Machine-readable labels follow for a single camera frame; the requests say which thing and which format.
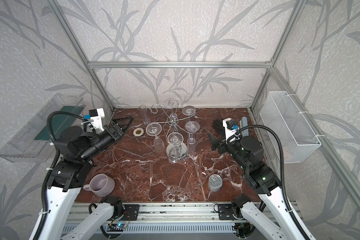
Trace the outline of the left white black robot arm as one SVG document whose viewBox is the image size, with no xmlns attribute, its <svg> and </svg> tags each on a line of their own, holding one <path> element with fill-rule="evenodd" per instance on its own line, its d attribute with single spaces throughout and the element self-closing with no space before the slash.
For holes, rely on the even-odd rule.
<svg viewBox="0 0 360 240">
<path fill-rule="evenodd" d="M 107 220 L 123 215 L 122 201 L 106 197 L 71 234 L 62 236 L 70 210 L 80 193 L 91 169 L 93 159 L 117 143 L 128 131 L 133 117 L 111 120 L 100 133 L 88 132 L 87 124 L 65 129 L 56 138 L 53 118 L 66 115 L 55 111 L 47 118 L 47 130 L 56 149 L 51 166 L 42 184 L 42 210 L 31 234 L 32 240 L 89 239 Z"/>
</svg>

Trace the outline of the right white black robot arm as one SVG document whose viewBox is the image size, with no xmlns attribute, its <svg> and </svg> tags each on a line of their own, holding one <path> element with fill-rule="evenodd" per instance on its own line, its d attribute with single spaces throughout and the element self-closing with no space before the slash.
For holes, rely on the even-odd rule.
<svg viewBox="0 0 360 240">
<path fill-rule="evenodd" d="M 270 220 L 246 195 L 232 200 L 234 217 L 250 222 L 268 240 L 314 239 L 291 202 L 283 195 L 279 177 L 263 162 L 264 149 L 256 138 L 240 137 L 232 145 L 212 134 L 209 134 L 209 138 L 213 151 L 229 153 L 242 167 L 244 181 L 258 194 L 275 221 Z"/>
</svg>

